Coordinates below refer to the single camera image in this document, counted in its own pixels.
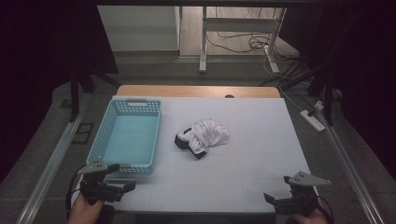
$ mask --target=white power strip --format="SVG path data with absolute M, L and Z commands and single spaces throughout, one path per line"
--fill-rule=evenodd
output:
M 306 120 L 308 121 L 308 123 L 315 129 L 317 130 L 318 133 L 323 132 L 326 128 L 317 120 L 315 119 L 314 116 L 309 117 L 308 116 L 308 111 L 307 110 L 303 110 L 302 112 L 300 112 L 300 115 Z

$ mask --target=crumpled cloth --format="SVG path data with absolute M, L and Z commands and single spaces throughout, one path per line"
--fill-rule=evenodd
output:
M 195 154 L 207 152 L 209 147 L 227 144 L 230 135 L 227 129 L 213 119 L 202 119 L 191 126 L 186 133 L 178 133 L 177 138 L 189 142 L 191 151 Z

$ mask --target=table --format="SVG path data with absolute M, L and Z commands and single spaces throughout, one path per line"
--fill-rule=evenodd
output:
M 235 98 L 224 98 L 230 95 Z M 275 88 L 124 85 L 114 98 L 144 96 L 163 102 L 155 169 L 152 175 L 136 177 L 136 189 L 112 204 L 119 211 L 273 215 L 262 193 L 289 198 L 283 176 L 309 173 Z M 231 137 L 198 161 L 173 140 L 177 131 L 206 116 L 223 124 Z

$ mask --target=blue storage basket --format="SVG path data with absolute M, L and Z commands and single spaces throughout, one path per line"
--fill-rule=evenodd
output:
M 87 163 L 101 157 L 120 164 L 111 177 L 152 174 L 160 123 L 160 100 L 111 100 Z

